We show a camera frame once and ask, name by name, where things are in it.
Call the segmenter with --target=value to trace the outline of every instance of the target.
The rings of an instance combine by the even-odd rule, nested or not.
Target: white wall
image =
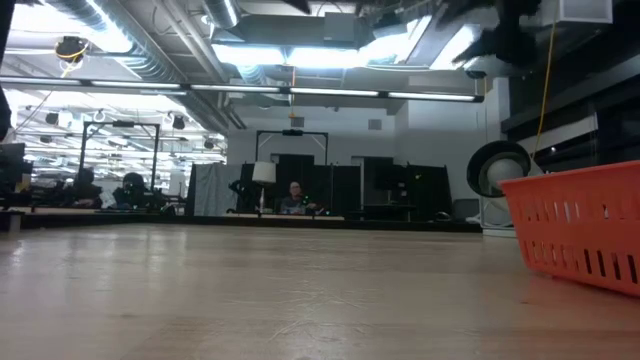
[[[227,162],[229,164],[253,163],[255,160],[256,130],[281,131],[290,129],[288,108],[239,108],[238,114],[248,125],[248,130],[231,131],[228,137]],[[394,117],[384,109],[297,108],[296,116],[305,117],[304,131],[329,133],[328,163],[350,165],[353,156],[393,157]],[[382,131],[368,130],[369,119],[381,119]],[[260,143],[269,134],[260,137]],[[315,136],[324,145],[324,137]],[[318,165],[324,164],[324,149],[310,136],[285,137],[274,135],[260,147],[261,161],[271,159],[271,154],[314,155]]]
[[[396,164],[446,166],[452,198],[477,198],[467,164],[482,145],[500,139],[508,105],[507,79],[496,79],[482,104],[409,101],[396,117]]]

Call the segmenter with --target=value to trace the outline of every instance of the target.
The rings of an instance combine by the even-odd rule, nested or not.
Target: cable
[[[531,154],[531,160],[535,159],[536,153],[538,152],[538,146],[540,145],[540,137],[542,136],[542,127],[544,125],[544,117],[547,112],[546,111],[547,97],[549,95],[549,82],[551,79],[551,61],[553,59],[553,44],[554,44],[556,28],[558,24],[559,9],[560,9],[560,0],[557,0],[555,15],[553,19],[553,27],[551,28],[551,40],[549,41],[549,54],[547,57],[547,73],[545,75],[544,91],[542,93],[542,108],[540,109],[540,124],[538,125],[538,135],[536,136],[536,146],[533,148],[533,153]]]
[[[69,75],[70,72],[72,72],[75,67],[73,66],[73,63],[75,62],[76,58],[80,55],[76,55],[75,58],[73,58],[73,61],[71,61],[68,65],[67,65],[67,69],[62,73],[62,75],[60,75],[60,78],[65,78],[67,77],[67,75]],[[42,101],[40,102],[40,104],[38,104],[38,106],[36,106],[35,110],[33,110],[33,112],[31,112],[31,114],[29,114],[29,116],[27,116],[27,118],[22,122],[22,124],[20,124],[17,128],[16,128],[16,132],[22,128],[24,128],[25,126],[27,126],[31,120],[33,120],[33,118],[36,116],[36,114],[38,112],[40,112],[40,110],[42,110],[42,107],[44,106],[44,104],[47,102],[47,100],[49,100],[49,98],[51,97],[51,95],[53,94],[54,90],[49,91],[49,93],[42,99]]]
[[[61,58],[61,59],[73,59],[72,62],[75,62],[75,60],[76,60],[76,58],[78,56],[83,55],[85,53],[85,51],[87,51],[87,49],[89,48],[90,42],[87,41],[87,43],[84,45],[84,48],[82,48],[82,50],[78,51],[75,54],[71,54],[71,55],[62,55],[62,54],[58,53],[58,45],[59,44],[60,43],[56,44],[55,48],[53,49],[53,51],[55,51],[55,53],[56,53],[56,56]]]

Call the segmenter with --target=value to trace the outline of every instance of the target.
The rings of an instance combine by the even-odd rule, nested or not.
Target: black curtain
[[[446,167],[407,166],[408,202],[416,206],[412,221],[434,220],[438,212],[453,214],[453,201]]]
[[[360,167],[333,166],[333,208],[336,215],[349,216],[360,210]]]
[[[393,167],[393,158],[364,158],[364,204],[381,205],[389,203],[389,193],[376,188],[376,177],[381,171]]]
[[[289,195],[289,185],[297,181],[303,193],[311,196],[314,190],[313,155],[279,155],[276,168],[276,196],[284,198]]]

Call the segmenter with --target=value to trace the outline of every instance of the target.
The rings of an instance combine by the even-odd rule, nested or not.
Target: fluorescent light fixture
[[[390,92],[389,98],[405,99],[405,100],[441,100],[441,101],[467,101],[471,102],[476,99],[472,95],[453,95],[453,94],[429,94],[429,93],[404,93]]]
[[[94,86],[115,87],[115,88],[134,88],[134,89],[180,89],[180,84],[167,83],[147,83],[141,81],[102,81],[96,80],[91,82]]]
[[[193,90],[212,90],[228,92],[251,93],[279,93],[280,88],[272,86],[244,86],[244,85],[192,85]]]
[[[342,90],[342,89],[314,89],[314,88],[291,88],[292,94],[309,94],[309,95],[347,95],[347,96],[365,96],[377,97],[377,91],[369,90]]]
[[[431,64],[432,70],[456,70],[462,64],[453,64],[453,59],[460,55],[463,51],[467,50],[473,41],[475,40],[475,34],[473,27],[465,25],[458,31],[449,41],[449,43],[442,49],[436,61]]]
[[[221,62],[239,66],[282,65],[284,55],[277,47],[212,45]]]
[[[431,23],[431,16],[424,16],[419,20],[413,20],[407,24],[407,32],[409,38],[404,42],[396,54],[395,63],[398,64],[403,61],[407,61],[413,49],[418,45],[418,41],[422,38],[422,35],[427,30],[429,23]]]
[[[0,82],[5,84],[25,85],[80,85],[79,80],[58,78],[30,78],[20,76],[0,76]]]
[[[378,38],[363,46],[358,51],[363,64],[371,60],[384,60],[396,56],[398,50],[407,40],[407,34],[389,35]]]
[[[307,48],[293,49],[289,65],[301,68],[350,69],[364,65],[355,49]]]

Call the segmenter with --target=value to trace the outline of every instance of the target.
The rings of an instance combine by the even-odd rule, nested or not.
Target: ductwork
[[[249,85],[266,85],[267,76],[260,65],[237,66],[240,77]]]
[[[147,34],[142,26],[118,1],[113,0],[47,0],[58,11],[77,19],[97,32],[113,31],[114,25],[133,44],[134,57],[120,59],[120,63],[140,76],[143,81],[182,83],[186,76]],[[190,115],[209,131],[226,133],[228,123],[224,115],[201,95],[169,96],[187,108]]]
[[[221,29],[231,29],[240,22],[242,13],[236,0],[202,0],[211,23]]]

